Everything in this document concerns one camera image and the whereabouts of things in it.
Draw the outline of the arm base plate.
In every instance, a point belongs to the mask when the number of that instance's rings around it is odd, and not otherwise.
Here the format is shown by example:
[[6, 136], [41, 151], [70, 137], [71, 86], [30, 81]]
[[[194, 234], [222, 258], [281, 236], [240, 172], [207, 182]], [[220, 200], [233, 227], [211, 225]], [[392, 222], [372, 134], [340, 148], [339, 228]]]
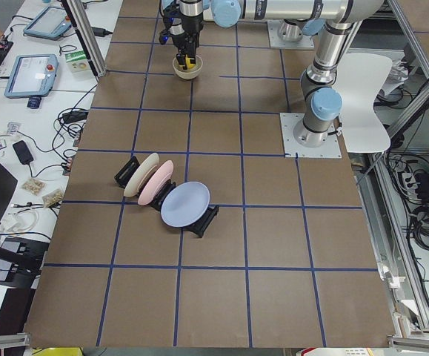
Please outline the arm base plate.
[[305, 21], [298, 20], [268, 20], [267, 29], [271, 48], [312, 50], [314, 43], [311, 36], [303, 33]]
[[341, 159], [338, 136], [333, 122], [323, 133], [309, 131], [303, 113], [280, 113], [284, 153], [289, 158]]

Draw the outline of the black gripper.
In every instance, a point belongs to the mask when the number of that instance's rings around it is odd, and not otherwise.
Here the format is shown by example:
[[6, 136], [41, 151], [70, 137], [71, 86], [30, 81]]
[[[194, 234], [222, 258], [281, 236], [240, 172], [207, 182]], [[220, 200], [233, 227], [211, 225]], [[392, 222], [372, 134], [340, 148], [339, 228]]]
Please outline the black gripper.
[[179, 53], [176, 55], [177, 65], [179, 68], [186, 68], [186, 56], [196, 57], [196, 51], [199, 48], [199, 33], [188, 34], [183, 29], [181, 22], [174, 22], [171, 25], [171, 39]]

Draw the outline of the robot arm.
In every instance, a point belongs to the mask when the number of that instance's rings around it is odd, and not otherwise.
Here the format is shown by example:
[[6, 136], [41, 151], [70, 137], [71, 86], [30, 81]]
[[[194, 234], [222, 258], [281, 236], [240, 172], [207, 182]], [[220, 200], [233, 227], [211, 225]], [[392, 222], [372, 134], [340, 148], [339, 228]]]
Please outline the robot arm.
[[333, 120], [342, 108], [340, 94], [332, 88], [336, 69], [352, 28], [373, 15], [381, 1], [211, 1], [214, 22], [231, 27], [240, 19], [284, 19], [308, 22], [324, 19], [319, 46], [301, 77], [306, 112], [293, 129], [295, 140], [308, 148], [323, 144]]
[[[241, 18], [242, 8], [237, 1], [160, 1], [159, 13], [164, 29], [159, 33], [159, 42], [165, 45], [172, 39], [178, 50], [176, 66], [192, 70], [196, 65], [196, 50], [204, 27], [204, 12], [210, 10], [213, 20], [220, 27], [231, 27]], [[314, 36], [324, 25], [321, 19], [285, 19], [278, 31], [280, 39], [296, 42], [303, 35]]]

